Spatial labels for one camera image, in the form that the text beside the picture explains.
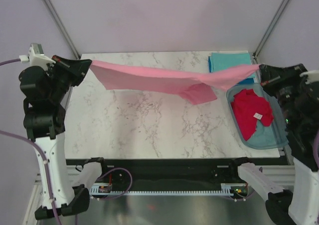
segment red garment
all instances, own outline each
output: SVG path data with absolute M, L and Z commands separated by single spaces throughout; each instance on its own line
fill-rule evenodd
M 271 106 L 263 97 L 255 94 L 253 89 L 243 89 L 234 96 L 231 103 L 238 126 L 245 140 L 248 140 L 256 131 L 256 113 L 262 115 L 260 122 L 270 126 L 274 116 Z

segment wall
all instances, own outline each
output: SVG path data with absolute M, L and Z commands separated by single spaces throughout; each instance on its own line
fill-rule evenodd
M 42 43 L 47 56 L 72 53 L 41 0 L 0 0 L 0 61 L 27 54 L 30 43 Z M 26 136 L 24 96 L 18 75 L 27 65 L 0 67 L 0 129 Z M 38 165 L 30 145 L 0 135 L 1 224 L 22 223 Z
M 266 42 L 259 62 L 273 66 L 303 63 L 319 69 L 319 1 L 291 0 Z
M 254 51 L 282 0 L 51 0 L 80 53 Z

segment marble pattern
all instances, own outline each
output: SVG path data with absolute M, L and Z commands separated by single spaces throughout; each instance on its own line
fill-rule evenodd
M 83 59 L 208 73 L 211 52 L 84 54 Z M 109 90 L 89 71 L 72 91 L 66 114 L 66 158 L 115 159 L 279 157 L 239 140 L 225 92 L 193 106 L 156 92 Z

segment pink cloth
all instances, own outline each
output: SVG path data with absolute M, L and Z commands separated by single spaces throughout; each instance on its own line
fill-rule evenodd
M 227 90 L 254 73 L 258 66 L 239 65 L 214 73 L 195 73 L 93 61 L 91 70 L 107 90 L 176 94 L 197 105 L 217 99 L 211 87 Z

